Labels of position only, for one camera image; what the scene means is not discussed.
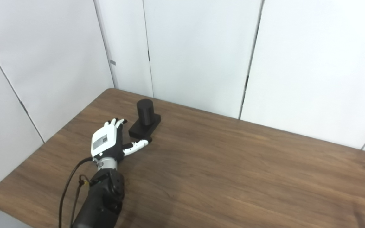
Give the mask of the white and black left hand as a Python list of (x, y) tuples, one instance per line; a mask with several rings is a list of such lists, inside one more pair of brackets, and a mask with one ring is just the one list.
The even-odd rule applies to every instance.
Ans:
[(137, 152), (152, 142), (151, 137), (123, 144), (123, 124), (126, 119), (106, 121), (92, 136), (90, 153), (98, 160), (110, 157), (120, 162), (124, 157)]

